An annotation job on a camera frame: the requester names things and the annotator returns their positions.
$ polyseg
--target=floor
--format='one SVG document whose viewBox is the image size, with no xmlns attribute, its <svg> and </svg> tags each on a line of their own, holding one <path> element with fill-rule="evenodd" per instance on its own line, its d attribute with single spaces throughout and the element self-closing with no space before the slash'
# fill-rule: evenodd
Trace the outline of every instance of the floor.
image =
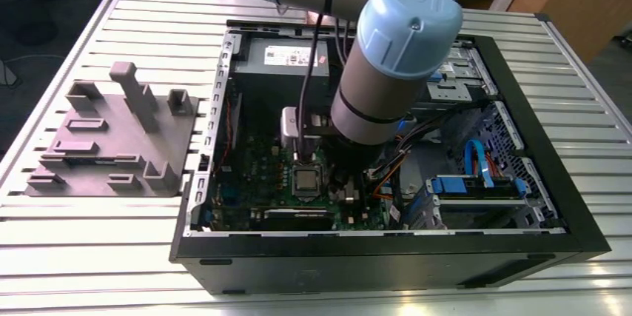
<svg viewBox="0 0 632 316">
<path fill-rule="evenodd" d="M 49 2 L 48 10 L 58 26 L 54 41 L 41 46 L 25 47 L 0 32 L 0 58 L 6 60 L 32 54 L 65 56 L 98 2 L 100 0 Z M 13 90 L 0 86 L 0 157 L 9 148 L 60 64 L 61 60 L 57 58 L 29 58 L 9 64 L 22 84 Z M 588 64 L 588 68 L 632 121 L 632 50 L 624 50 L 613 41 Z"/>
</svg>

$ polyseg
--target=black cable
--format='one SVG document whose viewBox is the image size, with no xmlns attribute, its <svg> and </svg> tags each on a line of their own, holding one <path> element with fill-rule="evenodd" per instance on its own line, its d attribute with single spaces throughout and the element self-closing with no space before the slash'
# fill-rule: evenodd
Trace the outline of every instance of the black cable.
<svg viewBox="0 0 632 316">
<path fill-rule="evenodd" d="M 314 26 L 314 35 L 312 37 L 312 45 L 310 45 L 310 52 L 309 52 L 309 62 L 306 63 L 306 73 L 305 78 L 302 79 L 302 88 L 300 90 L 300 98 L 298 98 L 298 160 L 304 161 L 305 156 L 305 100 L 306 100 L 306 89 L 309 87 L 309 81 L 312 77 L 312 72 L 314 71 L 314 60 L 316 60 L 316 46 L 317 46 L 317 32 L 320 30 L 322 24 L 322 14 L 330 13 L 332 10 L 332 3 L 333 0 L 325 0 L 325 5 L 322 7 L 322 11 L 317 15 L 316 26 Z"/>
<path fill-rule="evenodd" d="M 312 79 L 312 72 L 314 71 L 314 60 L 316 60 L 316 46 L 317 46 L 317 32 L 322 23 L 322 14 L 317 15 L 316 26 L 314 26 L 314 35 L 312 37 L 312 46 L 309 49 L 309 62 L 306 62 L 306 73 L 305 78 L 302 79 L 302 88 L 300 90 L 298 98 L 298 160 L 302 161 L 305 158 L 302 153 L 305 152 L 305 97 L 306 97 L 306 88 L 309 87 L 309 81 Z"/>
<path fill-rule="evenodd" d="M 341 45 L 340 45 L 340 19 L 338 18 L 336 18 L 336 21 L 333 22 L 333 30 L 334 30 L 337 58 L 340 59 L 340 63 L 342 63 L 342 66 L 345 66 L 346 65 L 346 57 L 344 56 L 344 51 L 342 51 Z"/>
<path fill-rule="evenodd" d="M 346 20 L 346 24 L 344 25 L 344 36 L 342 36 L 342 50 L 344 50 L 344 59 L 346 60 L 348 59 L 348 53 L 350 51 L 350 49 L 348 48 L 348 45 L 346 45 L 346 40 L 348 40 L 348 29 L 349 27 L 352 26 L 352 22 L 349 20 Z"/>
<path fill-rule="evenodd" d="M 478 101 L 473 101 L 466 104 L 456 104 L 448 110 L 444 110 L 438 115 L 433 116 L 426 121 L 424 121 L 422 123 L 414 126 L 410 132 L 408 132 L 408 135 L 405 135 L 401 141 L 398 142 L 397 150 L 400 150 L 408 143 L 414 141 L 416 137 L 421 138 L 422 135 L 433 131 L 438 127 L 440 122 L 442 120 L 448 119 L 450 116 L 460 113 L 461 111 L 470 110 L 470 109 L 480 109 L 488 103 L 489 103 L 489 99 L 481 99 Z"/>
</svg>

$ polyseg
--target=cable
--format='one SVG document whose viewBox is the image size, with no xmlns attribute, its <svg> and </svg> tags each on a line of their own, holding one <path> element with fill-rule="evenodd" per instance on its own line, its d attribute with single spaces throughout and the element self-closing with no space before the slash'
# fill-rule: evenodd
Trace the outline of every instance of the cable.
<svg viewBox="0 0 632 316">
<path fill-rule="evenodd" d="M 26 55 L 26 56 L 21 56 L 21 57 L 8 59 L 6 61 L 4 61 L 4 63 L 21 61 L 22 59 L 26 59 L 26 58 L 58 58 L 58 59 L 62 59 L 62 60 L 66 59 L 64 56 L 57 56 L 57 55 Z"/>
<path fill-rule="evenodd" d="M 342 67 L 344 67 L 346 65 L 346 57 L 344 56 L 344 51 L 340 45 L 340 19 L 338 18 L 336 18 L 336 21 L 333 22 L 333 30 L 334 30 L 337 58 L 340 59 L 340 62 L 342 63 Z"/>
<path fill-rule="evenodd" d="M 350 49 L 348 48 L 346 45 L 346 40 L 348 40 L 348 29 L 352 26 L 352 22 L 346 20 L 346 23 L 344 24 L 344 36 L 342 36 L 342 54 L 344 54 L 344 59 L 348 59 L 348 53 L 350 52 Z"/>
<path fill-rule="evenodd" d="M 388 181 L 388 178 L 393 175 L 394 171 L 397 170 L 397 168 L 401 166 L 401 164 L 404 163 L 404 159 L 401 159 L 397 163 L 397 165 L 393 167 L 393 169 L 388 172 L 386 176 L 384 177 L 382 181 L 380 182 L 380 184 L 377 185 L 377 187 L 374 188 L 373 190 L 373 193 L 370 194 L 370 196 L 374 196 L 378 192 L 378 188 L 382 187 L 384 183 Z"/>
<path fill-rule="evenodd" d="M 472 162 L 472 149 L 476 150 L 476 157 L 477 157 L 477 164 L 476 167 L 478 168 L 478 175 L 482 176 L 482 180 L 485 181 L 485 186 L 493 188 L 493 181 L 492 175 L 489 174 L 489 165 L 486 163 L 485 158 L 485 149 L 482 148 L 482 143 L 478 140 L 468 140 L 465 143 L 465 174 L 472 175 L 474 174 L 473 170 L 473 162 Z"/>
<path fill-rule="evenodd" d="M 312 79 L 312 72 L 314 71 L 314 60 L 316 60 L 316 46 L 317 46 L 317 32 L 322 23 L 322 14 L 317 15 L 314 36 L 312 37 L 312 46 L 309 49 L 309 62 L 306 64 L 305 78 L 302 79 L 302 88 L 300 90 L 298 98 L 298 159 L 302 160 L 302 153 L 305 151 L 305 97 L 306 88 L 309 87 L 309 81 Z"/>
<path fill-rule="evenodd" d="M 321 24 L 322 24 L 322 14 L 324 13 L 330 13 L 332 10 L 332 3 L 333 0 L 325 0 L 324 1 L 324 6 L 322 6 L 322 11 L 317 15 L 317 20 L 316 20 L 316 26 L 314 26 L 314 35 L 312 37 L 312 45 L 310 45 L 310 51 L 309 51 L 309 62 L 306 63 L 306 73 L 305 73 L 305 78 L 302 79 L 302 88 L 300 90 L 300 97 L 298 97 L 298 120 L 297 120 L 297 125 L 298 125 L 298 149 L 297 149 L 297 154 L 298 154 L 298 160 L 304 161 L 305 156 L 304 156 L 304 151 L 305 151 L 305 101 L 306 101 L 306 88 L 309 87 L 309 81 L 312 78 L 312 72 L 314 71 L 314 59 L 316 59 L 316 46 L 317 46 L 317 32 L 320 30 Z"/>
</svg>

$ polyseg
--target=metal worktable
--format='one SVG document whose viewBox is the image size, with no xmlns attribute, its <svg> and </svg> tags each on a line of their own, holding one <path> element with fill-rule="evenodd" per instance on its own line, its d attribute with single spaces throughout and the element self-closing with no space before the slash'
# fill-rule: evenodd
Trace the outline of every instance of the metal worktable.
<svg viewBox="0 0 632 316">
<path fill-rule="evenodd" d="M 22 195 L 48 147 L 73 80 L 109 81 L 133 61 L 156 95 L 213 85 L 226 19 L 302 23 L 258 0 L 102 0 L 0 163 L 0 313 L 77 309 L 121 315 L 568 315 L 632 310 L 630 125 L 556 29 L 533 15 L 466 11 L 462 33 L 493 36 L 613 251 L 500 289 L 210 296 L 166 260 L 181 197 L 30 198 Z M 196 119 L 194 130 L 206 125 Z M 200 145 L 193 133 L 190 149 Z M 196 167 L 188 156 L 185 169 Z"/>
</svg>

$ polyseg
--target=motherboard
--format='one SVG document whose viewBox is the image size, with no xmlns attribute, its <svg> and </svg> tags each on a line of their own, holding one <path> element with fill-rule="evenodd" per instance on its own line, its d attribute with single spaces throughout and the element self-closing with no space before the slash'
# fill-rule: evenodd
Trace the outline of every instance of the motherboard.
<svg viewBox="0 0 632 316">
<path fill-rule="evenodd" d="M 222 166 L 206 220 L 213 230 L 380 230 L 386 205 L 378 199 L 340 202 L 324 184 L 321 150 L 309 165 L 294 163 L 278 139 L 244 132 L 238 159 Z"/>
</svg>

